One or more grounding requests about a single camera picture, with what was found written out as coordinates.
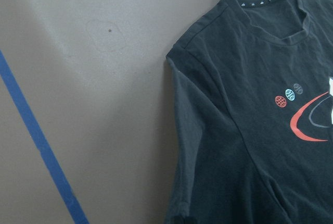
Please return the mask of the black graphic t-shirt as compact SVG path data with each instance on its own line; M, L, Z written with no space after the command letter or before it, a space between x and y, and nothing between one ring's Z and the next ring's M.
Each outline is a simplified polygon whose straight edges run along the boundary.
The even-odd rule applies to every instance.
M165 223L332 223L332 0L220 0L166 59Z

